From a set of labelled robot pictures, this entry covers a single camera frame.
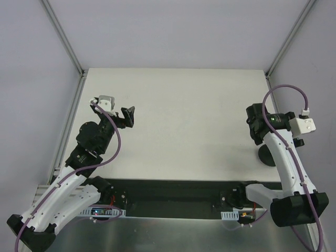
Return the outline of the black round-base phone stand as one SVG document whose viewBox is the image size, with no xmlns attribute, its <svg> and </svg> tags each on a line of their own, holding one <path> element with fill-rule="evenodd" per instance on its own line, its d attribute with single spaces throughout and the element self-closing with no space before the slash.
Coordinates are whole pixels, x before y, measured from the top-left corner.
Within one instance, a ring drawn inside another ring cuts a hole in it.
<svg viewBox="0 0 336 252">
<path fill-rule="evenodd" d="M 269 167 L 276 166 L 273 157 L 265 144 L 258 149 L 258 157 L 264 165 Z"/>
</svg>

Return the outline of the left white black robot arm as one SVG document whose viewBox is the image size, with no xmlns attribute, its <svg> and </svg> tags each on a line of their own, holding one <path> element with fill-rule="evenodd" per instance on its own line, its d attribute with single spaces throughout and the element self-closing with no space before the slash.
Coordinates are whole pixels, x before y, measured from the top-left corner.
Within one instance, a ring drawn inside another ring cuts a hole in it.
<svg viewBox="0 0 336 252">
<path fill-rule="evenodd" d="M 56 235 L 89 207 L 97 209 L 91 216 L 94 223 L 102 222 L 99 217 L 105 212 L 111 212 L 110 220 L 122 216 L 123 210 L 114 204 L 111 184 L 100 176 L 94 177 L 79 194 L 71 196 L 96 168 L 109 164 L 118 156 L 121 149 L 119 131 L 134 125 L 135 107 L 122 108 L 122 118 L 97 103 L 92 102 L 90 107 L 100 122 L 90 121 L 80 127 L 77 146 L 57 178 L 29 210 L 13 214 L 7 220 L 16 235 L 15 251 L 19 250 L 19 243 L 30 251 L 46 251 Z"/>
</svg>

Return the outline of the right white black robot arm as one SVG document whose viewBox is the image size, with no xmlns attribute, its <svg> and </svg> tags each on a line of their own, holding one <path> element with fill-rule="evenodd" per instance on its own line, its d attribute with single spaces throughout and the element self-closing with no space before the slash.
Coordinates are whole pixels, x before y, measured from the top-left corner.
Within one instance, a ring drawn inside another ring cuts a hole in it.
<svg viewBox="0 0 336 252">
<path fill-rule="evenodd" d="M 315 130 L 313 120 L 296 117 L 293 112 L 271 114 L 261 103 L 250 105 L 246 112 L 250 136 L 260 147 L 259 159 L 264 164 L 273 161 L 282 191 L 277 193 L 261 183 L 249 182 L 236 194 L 237 203 L 242 207 L 253 202 L 261 205 L 270 211 L 278 227 L 317 223 L 329 199 L 309 179 L 296 150 L 304 144 L 299 135 Z"/>
</svg>

